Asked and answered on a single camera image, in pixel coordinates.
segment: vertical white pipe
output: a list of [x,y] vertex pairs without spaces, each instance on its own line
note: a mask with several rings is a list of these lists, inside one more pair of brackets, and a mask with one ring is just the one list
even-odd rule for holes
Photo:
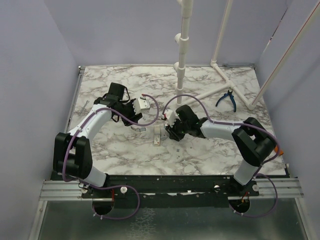
[[219,54],[219,50],[221,47],[221,43],[222,43],[222,39],[224,38],[224,34],[225,34],[225,30],[226,30],[226,26],[229,20],[229,15],[230,15],[230,11],[231,11],[231,7],[232,7],[232,3],[234,2],[234,0],[227,0],[226,1],[226,6],[224,9],[224,15],[223,15],[223,19],[222,19],[222,23],[221,23],[221,27],[220,27],[220,32],[219,32],[219,36],[218,39],[216,41],[216,45],[215,45],[215,49],[214,49],[214,54],[211,60],[211,65],[215,64],[217,62],[217,57]]
[[[185,77],[185,70],[186,70],[186,53],[188,50],[188,42],[189,42],[190,17],[192,15],[194,0],[182,0],[182,1],[178,0],[178,3],[179,4],[181,3],[182,23],[181,23],[181,36],[178,42],[179,64],[177,69],[176,94],[180,95],[183,93],[183,80]],[[182,97],[178,97],[176,102],[178,105],[181,105]]]
[[302,36],[306,32],[306,29],[313,22],[313,20],[315,19],[315,16],[320,12],[320,7],[319,6],[320,6],[320,1],[318,1],[317,4],[314,6],[314,8],[311,10],[310,14],[308,15],[308,17],[304,21],[303,25],[301,26],[300,30],[298,31],[298,33],[296,34],[296,36],[292,40],[291,44],[289,45],[289,47],[287,48],[285,53],[282,55],[282,58],[280,59],[280,61],[276,65],[275,69],[270,74],[268,79],[264,82],[264,84],[261,87],[259,93],[257,94],[257,96],[254,98],[254,100],[251,103],[252,108],[254,108],[258,104],[260,98],[266,92],[266,90],[268,89],[269,85],[275,79],[275,77],[277,76],[277,74],[280,71],[280,69],[283,67],[284,63],[287,61],[287,59],[290,56],[290,54],[296,48],[297,43],[301,40]]

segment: gray marble vein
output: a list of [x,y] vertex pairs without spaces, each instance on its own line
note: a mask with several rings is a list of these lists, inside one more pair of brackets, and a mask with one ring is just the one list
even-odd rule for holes
[[[229,68],[225,70],[245,96],[253,100],[259,91],[255,71],[252,68]],[[94,100],[108,92],[111,82],[125,85],[131,97],[150,94],[156,98],[163,109],[167,101],[175,95],[174,85],[177,73],[170,66],[90,66],[85,69],[79,95],[73,113],[71,128],[75,127],[90,111]],[[184,78],[184,92],[198,95],[209,89],[219,87],[225,82],[211,67],[187,67]],[[234,95],[236,113],[230,99],[223,100],[215,107],[224,92],[203,99],[208,112],[215,120],[243,121],[248,117],[257,118],[273,133],[270,117],[263,100],[254,110],[248,110]],[[89,103],[79,115],[86,101]],[[143,113],[139,123],[148,123],[156,115],[156,107],[151,102],[149,112]],[[199,118],[205,116],[198,103],[190,105]],[[173,101],[169,107],[177,106]],[[157,120],[155,125],[164,125]],[[186,135],[180,141],[169,138],[154,146],[154,126],[145,132],[137,132],[125,127],[121,122],[105,124],[91,143],[93,164],[109,174],[124,175],[220,175],[233,174],[241,160],[236,144],[224,139],[202,139]],[[285,174],[281,157],[266,164],[262,173],[270,175]]]

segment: pliers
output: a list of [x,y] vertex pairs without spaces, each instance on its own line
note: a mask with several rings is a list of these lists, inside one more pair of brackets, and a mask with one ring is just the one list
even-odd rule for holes
[[230,96],[231,102],[233,104],[233,111],[236,112],[237,105],[236,105],[236,102],[235,102],[235,99],[234,99],[234,96],[232,95],[232,93],[233,93],[232,90],[231,91],[228,90],[227,93],[225,93],[222,97],[220,97],[220,99],[216,102],[215,106],[217,107],[222,99],[225,99],[227,96]]

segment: white knob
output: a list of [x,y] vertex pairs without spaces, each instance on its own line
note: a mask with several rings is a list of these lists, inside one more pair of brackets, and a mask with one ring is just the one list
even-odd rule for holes
[[127,191],[128,191],[128,188],[125,187],[125,186],[122,186],[122,187],[120,188],[120,192],[121,192],[122,194],[125,194]]

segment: metal frame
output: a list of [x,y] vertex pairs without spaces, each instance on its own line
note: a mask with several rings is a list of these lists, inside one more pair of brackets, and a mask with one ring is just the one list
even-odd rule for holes
[[[72,104],[68,114],[67,123],[64,131],[67,132],[72,121],[73,112],[78,99],[81,82],[84,76],[85,67],[79,66],[79,75],[72,98]],[[296,201],[297,209],[301,217],[301,221],[308,240],[317,240],[317,235],[313,229],[305,201],[304,194],[297,178],[272,178],[279,198],[294,198]],[[271,199],[275,197],[274,188],[267,179],[256,179],[259,187],[259,196],[251,196],[251,199]],[[46,207],[48,201],[93,201],[93,198],[82,198],[83,190],[79,188],[77,181],[64,182],[64,181],[44,181],[39,197],[37,211],[34,217],[33,225],[29,235],[29,240],[36,240],[39,238],[42,222],[44,220]],[[229,200],[239,199],[240,197],[228,197]],[[105,201],[111,202],[111,198],[94,198],[95,202]]]

